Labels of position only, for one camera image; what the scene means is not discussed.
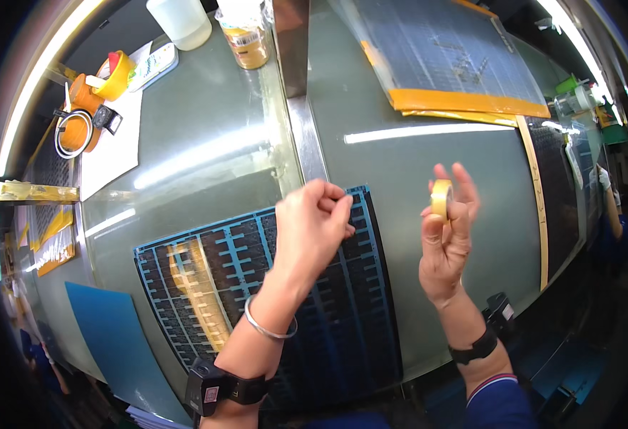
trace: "label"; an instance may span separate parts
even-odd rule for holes
[[[502,310],[502,315],[505,317],[505,319],[510,320],[514,315],[514,309],[512,308],[512,306],[507,304]]]
[[[207,390],[204,392],[204,403],[205,404],[207,402],[216,402],[216,400],[218,398],[219,398],[219,387],[218,386],[208,387]]]
[[[259,32],[250,31],[249,33],[242,34],[241,36],[229,36],[227,39],[234,47],[243,47],[258,41]]]

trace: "black wristband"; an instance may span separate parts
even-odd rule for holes
[[[482,359],[490,356],[496,347],[497,335],[490,329],[490,326],[486,325],[485,333],[483,333],[480,339],[474,341],[470,350],[455,350],[449,345],[448,350],[456,363],[467,365],[473,359]]]

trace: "barcode label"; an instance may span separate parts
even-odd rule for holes
[[[256,42],[259,40],[259,33],[257,31],[253,31],[251,33],[244,34],[242,36],[233,36],[231,38],[231,43],[233,46],[242,47],[249,45],[250,43]]]

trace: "green container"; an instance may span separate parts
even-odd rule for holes
[[[578,87],[578,80],[576,80],[576,76],[571,73],[571,76],[558,83],[555,87],[555,91],[557,94],[564,94],[570,90],[574,90],[576,87]]]

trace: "right hand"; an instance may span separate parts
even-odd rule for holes
[[[599,164],[597,166],[597,179],[602,184],[602,188],[606,191],[612,187],[612,182],[610,181],[610,174],[607,173],[607,170],[600,167]]]
[[[436,178],[449,179],[442,164],[433,168]],[[448,219],[444,224],[439,215],[431,214],[430,206],[421,212],[423,219],[421,240],[423,256],[419,263],[419,281],[426,295],[435,305],[443,305],[459,289],[467,256],[471,251],[470,228],[481,207],[481,199],[473,179],[462,164],[452,166],[459,184],[455,201],[448,205]],[[429,182],[429,191],[433,181]]]

